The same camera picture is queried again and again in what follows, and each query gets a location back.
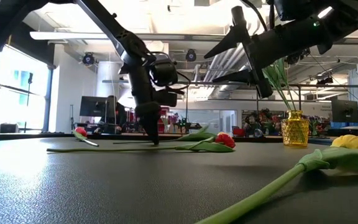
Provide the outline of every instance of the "glass wall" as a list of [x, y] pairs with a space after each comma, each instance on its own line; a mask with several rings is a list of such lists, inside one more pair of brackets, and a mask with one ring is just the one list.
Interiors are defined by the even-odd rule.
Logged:
[[12, 47], [0, 53], [0, 124], [42, 130], [50, 76], [47, 65]]
[[[179, 119], [186, 118], [186, 110], [170, 110], [171, 114], [178, 113]], [[217, 134], [221, 131], [232, 133], [236, 125], [236, 111], [230, 110], [188, 110], [188, 122], [199, 123], [202, 127], [209, 125], [207, 132]]]

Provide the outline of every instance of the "vase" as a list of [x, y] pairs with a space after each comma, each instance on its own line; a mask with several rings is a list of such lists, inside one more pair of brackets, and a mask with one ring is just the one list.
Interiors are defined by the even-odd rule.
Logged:
[[302, 111], [287, 111], [288, 119], [281, 123], [284, 146], [307, 146], [309, 120], [302, 119]]

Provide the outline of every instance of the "textured tabletop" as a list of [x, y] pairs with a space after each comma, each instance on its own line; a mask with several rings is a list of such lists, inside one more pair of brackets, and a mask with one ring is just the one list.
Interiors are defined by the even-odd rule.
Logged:
[[[88, 146], [73, 138], [0, 141], [0, 223], [194, 223], [326, 146], [238, 143], [228, 154], [62, 154], [48, 147]], [[358, 223], [358, 174], [304, 174], [236, 223]]]

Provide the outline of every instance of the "yellow tulip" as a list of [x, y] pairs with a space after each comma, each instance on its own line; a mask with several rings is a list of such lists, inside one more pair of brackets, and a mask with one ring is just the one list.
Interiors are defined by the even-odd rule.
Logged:
[[348, 149], [358, 149], [358, 136], [347, 134], [345, 136], [336, 138], [331, 144], [331, 147], [345, 147]]

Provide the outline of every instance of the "computer monitor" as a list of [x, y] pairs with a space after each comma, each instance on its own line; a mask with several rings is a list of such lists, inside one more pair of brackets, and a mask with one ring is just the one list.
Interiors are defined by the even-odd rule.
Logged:
[[358, 104], [356, 101], [331, 100], [334, 122], [358, 122]]
[[82, 96], [80, 116], [104, 116], [107, 113], [106, 100], [106, 97]]

